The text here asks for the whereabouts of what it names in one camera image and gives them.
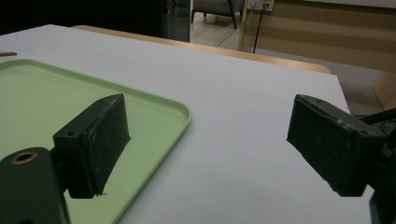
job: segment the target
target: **floor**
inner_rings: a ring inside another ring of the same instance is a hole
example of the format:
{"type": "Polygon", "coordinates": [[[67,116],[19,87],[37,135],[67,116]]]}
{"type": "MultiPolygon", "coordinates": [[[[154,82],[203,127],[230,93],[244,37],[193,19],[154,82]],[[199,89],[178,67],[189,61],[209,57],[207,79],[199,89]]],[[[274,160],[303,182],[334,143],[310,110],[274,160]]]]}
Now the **floor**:
{"type": "MultiPolygon", "coordinates": [[[[190,28],[190,42],[223,49],[237,49],[241,19],[239,13],[235,16],[238,29],[233,28],[233,21],[229,17],[207,14],[204,18],[203,13],[195,13],[194,23],[190,28]]],[[[371,87],[379,73],[376,70],[265,49],[256,49],[256,53],[325,65],[332,74],[338,76],[352,115],[368,115],[383,111],[371,87]]]]}

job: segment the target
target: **cable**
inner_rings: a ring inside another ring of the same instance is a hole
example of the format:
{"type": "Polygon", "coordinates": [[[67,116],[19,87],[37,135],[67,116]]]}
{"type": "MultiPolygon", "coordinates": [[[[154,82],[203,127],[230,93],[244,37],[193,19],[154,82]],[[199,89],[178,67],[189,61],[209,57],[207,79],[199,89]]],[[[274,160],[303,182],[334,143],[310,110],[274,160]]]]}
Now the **cable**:
{"type": "Polygon", "coordinates": [[[259,27],[257,27],[256,39],[254,40],[253,53],[256,53],[257,39],[259,38],[260,25],[262,24],[262,15],[264,15],[264,12],[267,9],[267,7],[268,4],[262,4],[262,12],[260,14],[259,27]]]}

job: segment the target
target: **green tray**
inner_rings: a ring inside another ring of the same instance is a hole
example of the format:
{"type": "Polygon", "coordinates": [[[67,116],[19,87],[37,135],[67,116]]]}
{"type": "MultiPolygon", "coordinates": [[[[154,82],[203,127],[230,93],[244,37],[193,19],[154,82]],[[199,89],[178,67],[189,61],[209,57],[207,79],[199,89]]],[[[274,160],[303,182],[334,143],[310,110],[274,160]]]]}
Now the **green tray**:
{"type": "Polygon", "coordinates": [[[181,103],[52,65],[32,60],[0,63],[0,160],[28,147],[52,149],[52,136],[68,121],[115,93],[125,96],[132,140],[104,195],[85,200],[64,194],[73,224],[117,222],[184,133],[191,113],[181,103]]]}

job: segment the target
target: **tabletop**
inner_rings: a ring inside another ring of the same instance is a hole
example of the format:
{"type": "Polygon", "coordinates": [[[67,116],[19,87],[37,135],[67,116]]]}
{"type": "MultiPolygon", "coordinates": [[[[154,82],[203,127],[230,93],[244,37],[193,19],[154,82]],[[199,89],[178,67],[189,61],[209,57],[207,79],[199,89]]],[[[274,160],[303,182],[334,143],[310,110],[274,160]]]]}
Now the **tabletop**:
{"type": "Polygon", "coordinates": [[[339,197],[286,141],[296,94],[348,111],[336,76],[55,25],[2,35],[0,50],[191,110],[119,223],[370,223],[371,189],[339,197]]]}

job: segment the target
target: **chair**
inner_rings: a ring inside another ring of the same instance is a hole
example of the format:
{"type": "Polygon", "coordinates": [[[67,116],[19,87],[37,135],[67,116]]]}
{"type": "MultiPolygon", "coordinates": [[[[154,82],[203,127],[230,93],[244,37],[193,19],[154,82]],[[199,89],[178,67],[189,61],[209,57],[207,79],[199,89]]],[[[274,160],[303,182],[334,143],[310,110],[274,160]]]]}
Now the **chair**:
{"type": "Polygon", "coordinates": [[[195,12],[203,12],[233,18],[233,28],[236,29],[235,13],[239,11],[241,18],[244,9],[244,0],[193,0],[191,23],[194,21],[195,12]]]}

